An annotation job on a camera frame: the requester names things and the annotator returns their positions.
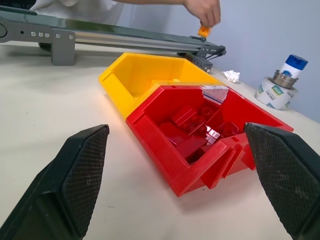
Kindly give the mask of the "person's bare hand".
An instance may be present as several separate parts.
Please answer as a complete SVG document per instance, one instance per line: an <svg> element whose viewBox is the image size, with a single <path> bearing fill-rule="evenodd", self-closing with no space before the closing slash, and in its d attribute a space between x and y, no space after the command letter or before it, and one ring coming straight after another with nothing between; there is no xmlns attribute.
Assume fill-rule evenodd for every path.
<svg viewBox="0 0 320 240"><path fill-rule="evenodd" d="M221 22L220 0L183 0L183 6L203 27L212 28Z"/></svg>

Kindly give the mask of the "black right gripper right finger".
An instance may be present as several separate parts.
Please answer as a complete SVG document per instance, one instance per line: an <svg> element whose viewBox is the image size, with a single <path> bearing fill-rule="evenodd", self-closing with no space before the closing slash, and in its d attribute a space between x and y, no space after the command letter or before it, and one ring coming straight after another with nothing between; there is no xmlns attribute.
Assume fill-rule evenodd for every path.
<svg viewBox="0 0 320 240"><path fill-rule="evenodd" d="M320 155L299 135L257 123L244 132L259 181L293 240L320 240Z"/></svg>

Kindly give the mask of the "red toy brick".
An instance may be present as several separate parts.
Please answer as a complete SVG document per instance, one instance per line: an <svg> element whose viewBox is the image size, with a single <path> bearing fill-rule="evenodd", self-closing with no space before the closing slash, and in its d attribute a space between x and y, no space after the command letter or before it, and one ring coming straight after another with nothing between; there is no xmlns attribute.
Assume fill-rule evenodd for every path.
<svg viewBox="0 0 320 240"><path fill-rule="evenodd" d="M170 116L170 119L178 127L182 126L186 121L188 121L197 111L190 105L184 105L179 108L175 113Z"/></svg>
<svg viewBox="0 0 320 240"><path fill-rule="evenodd" d="M220 106L211 101L205 101L199 108L198 115L205 123L210 123L217 117Z"/></svg>
<svg viewBox="0 0 320 240"><path fill-rule="evenodd" d="M218 127L217 131L221 138L233 137L243 133L243 131L232 122L224 122Z"/></svg>

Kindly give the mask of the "crumpled white paper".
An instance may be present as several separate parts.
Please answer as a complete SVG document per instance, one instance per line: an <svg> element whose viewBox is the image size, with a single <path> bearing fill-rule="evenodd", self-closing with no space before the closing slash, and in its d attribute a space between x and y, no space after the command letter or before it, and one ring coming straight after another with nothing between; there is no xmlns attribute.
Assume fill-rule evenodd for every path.
<svg viewBox="0 0 320 240"><path fill-rule="evenodd" d="M228 70L223 72L226 79L231 83L237 83L240 79L240 73L234 70Z"/></svg>

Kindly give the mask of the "yellow plastic bin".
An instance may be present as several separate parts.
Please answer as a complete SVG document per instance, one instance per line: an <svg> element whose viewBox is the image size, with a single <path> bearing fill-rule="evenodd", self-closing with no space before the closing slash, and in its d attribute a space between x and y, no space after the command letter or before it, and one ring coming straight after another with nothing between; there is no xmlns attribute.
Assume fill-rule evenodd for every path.
<svg viewBox="0 0 320 240"><path fill-rule="evenodd" d="M99 77L123 119L160 86L222 86L209 73L179 57L125 52Z"/></svg>

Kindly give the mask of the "small metal tin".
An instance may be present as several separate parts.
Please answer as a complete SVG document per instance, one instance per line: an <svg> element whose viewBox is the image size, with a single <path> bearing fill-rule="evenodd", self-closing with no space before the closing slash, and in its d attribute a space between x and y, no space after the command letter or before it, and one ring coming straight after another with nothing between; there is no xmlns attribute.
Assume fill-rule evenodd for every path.
<svg viewBox="0 0 320 240"><path fill-rule="evenodd" d="M271 82L285 89L291 89L295 83L298 81L298 78L292 78L290 76L280 73L279 70L276 70L274 76L271 78Z"/></svg>

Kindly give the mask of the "white tape roll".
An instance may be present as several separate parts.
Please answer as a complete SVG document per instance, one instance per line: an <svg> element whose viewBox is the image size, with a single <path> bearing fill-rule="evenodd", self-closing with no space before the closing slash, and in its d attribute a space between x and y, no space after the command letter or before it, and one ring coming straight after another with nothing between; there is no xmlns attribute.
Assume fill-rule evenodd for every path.
<svg viewBox="0 0 320 240"><path fill-rule="evenodd" d="M271 77L265 77L257 88L254 97L272 109L285 111L297 94L298 90L296 88L281 87L273 83Z"/></svg>

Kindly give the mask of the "orange toy brick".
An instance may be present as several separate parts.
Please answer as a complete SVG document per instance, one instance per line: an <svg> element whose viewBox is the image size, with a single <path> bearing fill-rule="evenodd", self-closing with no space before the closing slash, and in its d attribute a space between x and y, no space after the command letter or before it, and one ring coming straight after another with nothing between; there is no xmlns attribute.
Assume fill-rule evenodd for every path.
<svg viewBox="0 0 320 240"><path fill-rule="evenodd" d="M210 35L211 30L212 30L211 27L205 27L205 26L201 25L200 28L199 28L199 30L198 30L198 33L197 33L197 34L198 34L200 37L207 38L207 37Z"/></svg>

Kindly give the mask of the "white bottle with blue cap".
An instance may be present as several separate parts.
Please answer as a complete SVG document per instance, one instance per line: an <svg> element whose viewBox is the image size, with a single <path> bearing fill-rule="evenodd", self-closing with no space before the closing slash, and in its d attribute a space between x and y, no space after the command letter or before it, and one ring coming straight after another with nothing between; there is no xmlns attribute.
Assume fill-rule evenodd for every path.
<svg viewBox="0 0 320 240"><path fill-rule="evenodd" d="M290 54L280 68L279 73L284 76L297 79L300 72L305 69L307 64L308 61L306 59L294 54Z"/></svg>

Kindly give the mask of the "red plastic bin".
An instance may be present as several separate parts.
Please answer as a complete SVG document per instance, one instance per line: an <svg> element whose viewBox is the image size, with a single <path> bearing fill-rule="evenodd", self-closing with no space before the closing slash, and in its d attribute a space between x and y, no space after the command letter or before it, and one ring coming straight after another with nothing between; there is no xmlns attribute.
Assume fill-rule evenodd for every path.
<svg viewBox="0 0 320 240"><path fill-rule="evenodd" d="M220 106L206 123L199 108L211 101ZM196 110L182 126L170 116L184 105ZM218 127L234 123L243 133L221 138ZM244 133L246 123L289 132L293 128L225 86L160 86L127 118L126 123L177 196L200 187L213 189L220 179L255 163Z"/></svg>

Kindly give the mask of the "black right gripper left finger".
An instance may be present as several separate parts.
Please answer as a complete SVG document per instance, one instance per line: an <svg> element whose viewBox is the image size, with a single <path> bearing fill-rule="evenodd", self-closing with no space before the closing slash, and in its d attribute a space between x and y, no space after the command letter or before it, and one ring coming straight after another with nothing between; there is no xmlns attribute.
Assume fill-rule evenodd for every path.
<svg viewBox="0 0 320 240"><path fill-rule="evenodd" d="M0 227L0 240L83 240L101 188L109 133L101 124L70 136Z"/></svg>

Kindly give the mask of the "grey conveyor belt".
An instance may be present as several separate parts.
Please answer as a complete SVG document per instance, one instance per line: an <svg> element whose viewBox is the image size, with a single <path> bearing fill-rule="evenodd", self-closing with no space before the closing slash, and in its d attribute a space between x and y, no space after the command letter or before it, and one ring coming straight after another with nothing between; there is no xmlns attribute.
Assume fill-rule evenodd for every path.
<svg viewBox="0 0 320 240"><path fill-rule="evenodd" d="M226 54L223 45L210 43L205 37L57 18L0 5L0 43L9 41L38 43L50 50L54 66L74 65L76 44L173 52L207 73L212 68L209 58Z"/></svg>

